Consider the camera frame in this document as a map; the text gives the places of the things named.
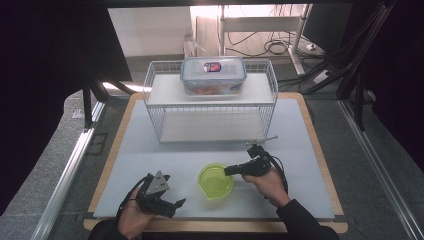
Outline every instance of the black curtain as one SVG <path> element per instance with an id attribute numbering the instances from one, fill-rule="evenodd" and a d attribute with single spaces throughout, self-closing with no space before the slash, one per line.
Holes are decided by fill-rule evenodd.
<path id="1" fill-rule="evenodd" d="M 84 81 L 131 81 L 107 9 L 9 2 L 0 10 L 1 214 L 56 130 L 65 99 Z"/>
<path id="2" fill-rule="evenodd" d="M 422 1 L 397 1 L 365 57 L 373 110 L 424 170 L 424 16 Z"/>

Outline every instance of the wire rack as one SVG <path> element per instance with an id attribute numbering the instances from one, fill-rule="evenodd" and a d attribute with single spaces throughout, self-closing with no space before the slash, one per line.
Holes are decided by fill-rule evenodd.
<path id="1" fill-rule="evenodd" d="M 182 61 L 150 63 L 144 102 L 160 142 L 250 141 L 268 135 L 278 87 L 269 60 L 244 60 L 247 79 L 237 96 L 188 96 Z"/>

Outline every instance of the gray floor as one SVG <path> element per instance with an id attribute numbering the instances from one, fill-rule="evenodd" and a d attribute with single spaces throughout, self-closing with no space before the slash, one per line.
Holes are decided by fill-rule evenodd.
<path id="1" fill-rule="evenodd" d="M 181 56 L 129 58 L 128 63 L 136 84 L 144 79 L 152 60 L 181 59 Z M 293 67 L 275 60 L 278 79 L 295 77 Z M 302 89 L 312 86 L 302 83 Z M 349 223 L 349 230 L 340 237 L 358 239 L 410 239 L 388 200 L 379 180 L 350 128 L 334 97 L 338 82 L 305 96 L 314 127 L 340 202 Z M 288 91 L 297 91 L 294 86 Z M 82 225 L 92 194 L 106 161 L 128 96 L 110 90 L 106 103 L 74 183 L 69 190 L 49 239 L 86 239 L 89 231 Z M 83 129 L 83 118 L 74 112 L 82 109 L 82 93 L 70 96 L 65 102 L 65 114 L 45 149 L 37 166 L 18 192 L 6 213 L 0 218 L 0 239 L 29 239 L 72 153 Z M 424 176 L 420 169 L 373 114 L 370 105 L 364 109 L 366 134 L 399 188 L 420 226 L 424 226 Z M 257 238 L 244 235 L 243 239 Z M 279 236 L 264 235 L 276 239 Z M 237 239 L 231 235 L 148 235 L 147 239 Z"/>

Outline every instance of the green bowl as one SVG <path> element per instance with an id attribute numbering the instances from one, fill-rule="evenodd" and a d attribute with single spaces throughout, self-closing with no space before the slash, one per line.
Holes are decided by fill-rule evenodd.
<path id="1" fill-rule="evenodd" d="M 234 178 L 225 176 L 224 168 L 224 165 L 214 163 L 199 173 L 197 184 L 209 200 L 225 197 L 233 189 Z"/>

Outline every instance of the human hand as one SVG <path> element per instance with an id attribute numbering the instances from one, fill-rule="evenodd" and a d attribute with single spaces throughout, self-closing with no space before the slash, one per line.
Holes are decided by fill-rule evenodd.
<path id="1" fill-rule="evenodd" d="M 139 236 L 156 216 L 153 213 L 146 213 L 140 210 L 134 200 L 140 188 L 136 188 L 124 206 L 124 210 L 119 218 L 118 231 L 128 239 Z"/>
<path id="2" fill-rule="evenodd" d="M 253 183 L 259 193 L 269 199 L 269 202 L 276 207 L 283 207 L 291 201 L 281 180 L 280 174 L 275 167 L 263 176 L 255 177 L 250 175 L 242 176 L 244 181 Z"/>

